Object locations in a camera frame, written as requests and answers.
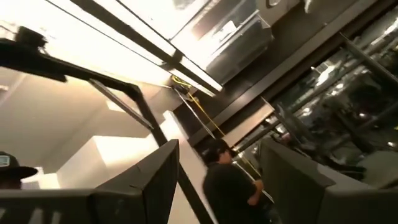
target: white partition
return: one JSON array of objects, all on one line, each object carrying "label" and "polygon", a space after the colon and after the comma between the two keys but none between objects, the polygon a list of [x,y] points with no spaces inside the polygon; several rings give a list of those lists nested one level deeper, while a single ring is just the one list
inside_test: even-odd
[{"label": "white partition", "polygon": [[[167,139],[180,141],[181,165],[215,221],[201,188],[206,166],[196,151],[190,147],[187,135],[173,113],[166,111],[164,118],[165,121],[160,127]],[[137,164],[158,148],[151,134],[146,138],[94,136],[58,170],[56,176],[59,187],[61,189],[97,187]],[[169,223],[199,223],[178,184]]]}]

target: metal structure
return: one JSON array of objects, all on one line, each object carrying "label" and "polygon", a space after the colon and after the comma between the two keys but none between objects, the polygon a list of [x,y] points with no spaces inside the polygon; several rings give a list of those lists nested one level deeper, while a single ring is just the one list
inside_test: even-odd
[{"label": "metal structure", "polygon": [[[167,139],[144,99],[141,90],[136,85],[122,82],[98,72],[64,62],[63,60],[42,54],[37,49],[33,49],[7,39],[0,39],[0,66],[26,72],[32,75],[50,78],[59,82],[66,82],[66,75],[88,81],[104,96],[116,103],[127,114],[150,130],[159,146],[162,146],[167,142]],[[125,105],[107,88],[113,88],[124,92],[128,97],[136,102],[142,116]],[[180,184],[181,189],[183,190],[199,222],[206,224],[213,223],[181,164],[178,169],[178,183]]]}]

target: equipment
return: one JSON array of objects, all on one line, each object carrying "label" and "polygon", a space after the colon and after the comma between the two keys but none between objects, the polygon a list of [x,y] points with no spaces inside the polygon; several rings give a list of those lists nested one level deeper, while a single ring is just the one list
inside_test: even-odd
[{"label": "equipment", "polygon": [[283,224],[398,223],[398,190],[377,190],[276,143],[261,142],[262,181]]},{"label": "equipment", "polygon": [[0,224],[167,223],[178,161],[174,139],[97,189],[2,190]]}]

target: black pole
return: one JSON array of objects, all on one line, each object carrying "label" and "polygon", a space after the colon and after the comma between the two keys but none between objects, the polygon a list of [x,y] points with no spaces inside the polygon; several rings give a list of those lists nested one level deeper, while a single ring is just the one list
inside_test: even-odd
[{"label": "black pole", "polygon": [[[150,124],[152,125],[153,129],[151,129],[151,133],[154,136],[156,143],[159,146],[165,144],[167,142],[167,139],[163,131],[161,130],[158,122],[156,121],[154,114],[150,110],[149,105],[147,104],[144,95],[142,94],[139,87],[135,85],[130,85],[128,88],[126,88],[124,93],[137,103],[137,106],[144,119],[148,120],[148,122],[150,122]],[[199,223],[212,224],[213,220],[207,212],[205,205],[200,200],[197,191],[189,180],[189,177],[181,166],[181,163],[179,164],[178,168],[178,184],[180,184],[181,189],[188,200],[188,203],[190,204],[193,212],[198,218]]]}]

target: light fixture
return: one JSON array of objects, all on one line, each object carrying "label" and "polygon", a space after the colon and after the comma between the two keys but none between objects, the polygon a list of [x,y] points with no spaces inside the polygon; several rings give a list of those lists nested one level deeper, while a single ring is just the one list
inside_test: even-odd
[{"label": "light fixture", "polygon": [[387,142],[387,144],[388,144],[388,146],[390,146],[390,147],[396,147],[396,146],[397,146],[397,144],[394,143],[394,142]]},{"label": "light fixture", "polygon": [[343,88],[343,87],[344,87],[344,84],[342,84],[342,83],[340,83],[340,84],[338,84],[338,85],[336,86],[337,89],[341,89],[341,88]]},{"label": "light fixture", "polygon": [[282,129],[282,127],[276,127],[276,130],[279,132],[279,133],[285,133],[285,131]]},{"label": "light fixture", "polygon": [[318,81],[317,84],[315,86],[320,86],[322,85],[326,80],[328,80],[329,78],[329,74],[335,69],[335,66],[329,66],[325,71],[323,71],[319,77],[318,77]]}]

